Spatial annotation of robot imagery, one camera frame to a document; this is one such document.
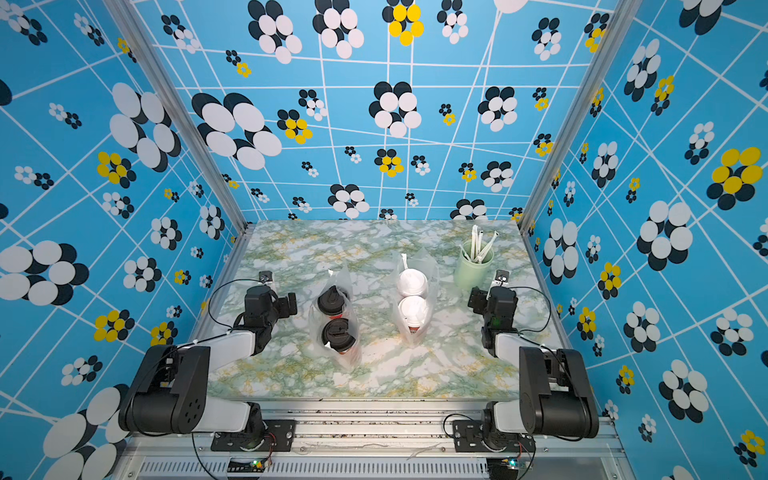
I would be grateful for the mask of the red cup black lid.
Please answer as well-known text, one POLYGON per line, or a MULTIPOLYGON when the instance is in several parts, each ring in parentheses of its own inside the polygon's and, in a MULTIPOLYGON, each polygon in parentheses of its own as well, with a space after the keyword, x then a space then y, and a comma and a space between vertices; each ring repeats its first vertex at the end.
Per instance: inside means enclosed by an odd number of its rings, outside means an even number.
POLYGON ((316 306, 323 315, 335 319, 343 316, 347 300, 344 289, 331 285, 317 298, 316 306))
POLYGON ((347 318, 330 319, 321 331, 322 345, 341 355, 348 352, 356 341, 347 318))

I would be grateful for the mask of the clear plastic carrier bag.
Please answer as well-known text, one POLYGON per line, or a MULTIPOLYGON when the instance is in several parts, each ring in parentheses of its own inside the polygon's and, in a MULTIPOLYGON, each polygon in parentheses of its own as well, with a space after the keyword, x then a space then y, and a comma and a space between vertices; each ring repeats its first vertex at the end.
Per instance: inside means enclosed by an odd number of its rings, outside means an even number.
POLYGON ((397 253, 394 261, 395 268, 388 278, 393 287, 390 318, 405 344, 415 347, 426 337, 436 308, 439 267, 425 249, 415 255, 397 253))
POLYGON ((353 304, 349 270, 329 270, 320 294, 310 307, 310 337, 319 353, 351 372, 361 362, 360 322, 353 304))

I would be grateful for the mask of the red cup white lid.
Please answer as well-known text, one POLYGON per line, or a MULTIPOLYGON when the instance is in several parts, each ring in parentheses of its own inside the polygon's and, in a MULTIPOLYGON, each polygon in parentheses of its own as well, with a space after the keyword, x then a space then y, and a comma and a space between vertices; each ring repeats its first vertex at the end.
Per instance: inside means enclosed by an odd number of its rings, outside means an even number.
POLYGON ((419 296, 404 297, 398 304, 399 318, 410 333, 416 333, 424 326, 428 313, 427 300, 419 296))
POLYGON ((429 281, 422 271, 406 268, 398 275, 396 288, 403 297, 419 296, 425 298, 428 294, 429 281))

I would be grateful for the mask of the red cup white lid front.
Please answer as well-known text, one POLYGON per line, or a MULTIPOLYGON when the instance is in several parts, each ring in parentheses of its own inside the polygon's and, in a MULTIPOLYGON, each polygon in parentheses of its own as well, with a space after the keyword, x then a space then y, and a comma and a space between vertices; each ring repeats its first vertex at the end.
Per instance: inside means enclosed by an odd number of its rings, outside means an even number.
POLYGON ((419 296, 425 298, 428 294, 429 281, 422 271, 406 268, 398 275, 396 288, 403 297, 419 296))

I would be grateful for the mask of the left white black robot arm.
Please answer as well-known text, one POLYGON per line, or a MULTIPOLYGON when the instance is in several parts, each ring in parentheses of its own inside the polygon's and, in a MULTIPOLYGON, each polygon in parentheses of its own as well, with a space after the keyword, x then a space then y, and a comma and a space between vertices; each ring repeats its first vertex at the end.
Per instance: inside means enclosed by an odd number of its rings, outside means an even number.
POLYGON ((292 434, 280 421, 270 426, 256 402, 231 401, 208 394, 209 375, 261 353, 280 319, 297 314, 296 294, 284 297, 267 285, 247 290, 244 311, 230 329, 184 345, 150 347, 118 411, 121 429, 145 436, 212 433, 220 451, 272 452, 290 447, 292 434))

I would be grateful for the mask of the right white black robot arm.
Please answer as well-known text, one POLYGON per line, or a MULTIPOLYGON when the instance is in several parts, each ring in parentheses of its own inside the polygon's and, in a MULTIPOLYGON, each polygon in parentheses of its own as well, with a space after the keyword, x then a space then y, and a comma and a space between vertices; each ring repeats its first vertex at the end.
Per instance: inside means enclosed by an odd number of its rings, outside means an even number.
POLYGON ((526 338, 514 326, 517 305, 509 287, 474 287, 469 295, 468 307, 482 316, 483 347, 518 371, 518 398, 486 405, 482 441, 491 451, 504 451, 534 435, 573 442, 596 437, 600 415, 582 355, 526 338))

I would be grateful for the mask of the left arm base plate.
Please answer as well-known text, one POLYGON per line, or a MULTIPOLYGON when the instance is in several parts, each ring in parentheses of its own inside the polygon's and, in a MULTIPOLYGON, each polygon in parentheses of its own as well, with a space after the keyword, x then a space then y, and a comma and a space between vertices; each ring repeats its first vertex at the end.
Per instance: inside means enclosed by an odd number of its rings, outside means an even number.
POLYGON ((210 449, 214 452, 289 452, 297 422, 289 419, 263 420, 254 432, 215 433, 210 449))

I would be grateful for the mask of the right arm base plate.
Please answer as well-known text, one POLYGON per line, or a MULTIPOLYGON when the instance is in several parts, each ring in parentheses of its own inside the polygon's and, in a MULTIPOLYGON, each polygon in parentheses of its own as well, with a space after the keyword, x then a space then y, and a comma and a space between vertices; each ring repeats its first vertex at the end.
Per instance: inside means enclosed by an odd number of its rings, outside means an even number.
POLYGON ((494 427, 483 427, 478 421, 452 419, 449 433, 459 453, 533 454, 536 444, 532 436, 504 433, 494 427))

